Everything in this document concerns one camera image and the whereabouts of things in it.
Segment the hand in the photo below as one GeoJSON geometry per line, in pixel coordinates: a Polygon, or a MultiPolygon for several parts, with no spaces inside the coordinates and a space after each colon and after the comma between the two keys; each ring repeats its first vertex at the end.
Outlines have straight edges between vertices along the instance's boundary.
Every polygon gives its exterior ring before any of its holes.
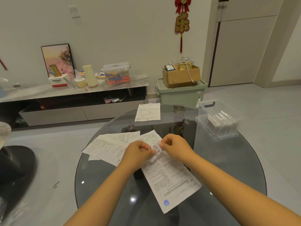
{"type": "Polygon", "coordinates": [[[146,160],[156,154],[156,150],[149,150],[150,148],[151,147],[143,141],[130,143],[126,148],[119,165],[123,166],[131,173],[134,173],[145,164],[146,160]]]}
{"type": "Polygon", "coordinates": [[[159,144],[160,148],[166,151],[172,158],[186,163],[187,159],[194,151],[185,139],[175,134],[167,134],[159,144]]]}

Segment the floor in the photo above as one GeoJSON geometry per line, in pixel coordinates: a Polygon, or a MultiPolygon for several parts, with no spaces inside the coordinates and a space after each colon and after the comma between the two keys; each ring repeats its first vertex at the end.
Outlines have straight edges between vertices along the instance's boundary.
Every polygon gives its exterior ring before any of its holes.
{"type": "MultiPolygon", "coordinates": [[[[240,133],[256,151],[268,196],[301,215],[301,85],[264,89],[254,84],[211,87],[204,100],[219,98],[245,117],[240,133]]],[[[17,131],[6,145],[31,148],[35,179],[5,226],[63,225],[76,211],[74,177],[81,150],[105,123],[17,131]]]]}

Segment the blue logo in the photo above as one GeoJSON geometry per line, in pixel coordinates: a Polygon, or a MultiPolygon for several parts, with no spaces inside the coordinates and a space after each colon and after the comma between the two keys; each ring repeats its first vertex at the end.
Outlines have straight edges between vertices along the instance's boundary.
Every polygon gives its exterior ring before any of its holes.
{"type": "Polygon", "coordinates": [[[169,205],[169,201],[167,199],[164,200],[164,205],[168,206],[169,205]]]}

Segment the round glass table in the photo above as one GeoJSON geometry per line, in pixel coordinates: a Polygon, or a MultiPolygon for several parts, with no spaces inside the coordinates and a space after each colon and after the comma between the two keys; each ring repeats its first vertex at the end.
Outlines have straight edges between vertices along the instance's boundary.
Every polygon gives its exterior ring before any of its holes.
{"type": "MultiPolygon", "coordinates": [[[[135,122],[137,109],[116,117],[104,125],[90,142],[98,135],[138,130],[142,135],[154,129],[162,138],[168,133],[178,134],[187,140],[198,155],[266,195],[261,163],[241,134],[214,142],[209,133],[194,121],[198,109],[178,105],[161,105],[160,109],[160,121],[135,122]]],[[[89,155],[83,153],[77,166],[75,197],[78,208],[115,169],[115,166],[107,162],[88,161],[88,158],[89,155]]],[[[135,179],[131,176],[109,225],[239,224],[204,185],[177,207],[163,214],[146,179],[135,179]]]]}

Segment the person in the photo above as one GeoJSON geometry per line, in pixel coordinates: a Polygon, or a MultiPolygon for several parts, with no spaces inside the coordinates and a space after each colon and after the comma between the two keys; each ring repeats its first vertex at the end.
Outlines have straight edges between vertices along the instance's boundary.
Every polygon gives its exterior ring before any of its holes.
{"type": "MultiPolygon", "coordinates": [[[[240,225],[301,225],[299,215],[203,159],[182,137],[168,134],[161,140],[160,147],[199,175],[240,225]]],[[[156,153],[150,148],[142,141],[129,144],[116,169],[65,226],[108,225],[129,177],[156,153]]]]}

